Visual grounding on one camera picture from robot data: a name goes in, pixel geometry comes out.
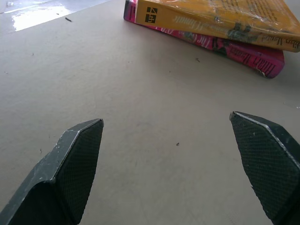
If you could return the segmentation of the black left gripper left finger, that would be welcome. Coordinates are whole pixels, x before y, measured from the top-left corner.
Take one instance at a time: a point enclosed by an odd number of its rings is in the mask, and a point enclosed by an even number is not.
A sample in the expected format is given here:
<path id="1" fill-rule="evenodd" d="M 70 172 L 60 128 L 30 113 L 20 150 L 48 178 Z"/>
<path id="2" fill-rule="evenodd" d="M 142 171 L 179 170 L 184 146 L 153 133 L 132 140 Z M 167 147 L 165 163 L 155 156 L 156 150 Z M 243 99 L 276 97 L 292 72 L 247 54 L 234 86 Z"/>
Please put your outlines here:
<path id="1" fill-rule="evenodd" d="M 2 225 L 77 225 L 96 174 L 104 121 L 66 130 L 0 213 Z"/>

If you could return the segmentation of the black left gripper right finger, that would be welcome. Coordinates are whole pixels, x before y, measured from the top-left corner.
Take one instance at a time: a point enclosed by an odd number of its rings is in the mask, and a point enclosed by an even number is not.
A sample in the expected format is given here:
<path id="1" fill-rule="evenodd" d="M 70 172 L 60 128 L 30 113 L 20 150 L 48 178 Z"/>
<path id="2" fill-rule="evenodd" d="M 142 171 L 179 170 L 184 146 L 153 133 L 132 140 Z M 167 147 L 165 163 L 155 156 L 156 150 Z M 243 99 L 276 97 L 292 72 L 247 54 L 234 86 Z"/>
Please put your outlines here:
<path id="1" fill-rule="evenodd" d="M 300 223 L 300 145 L 279 124 L 233 111 L 230 122 L 242 165 L 274 225 Z"/>

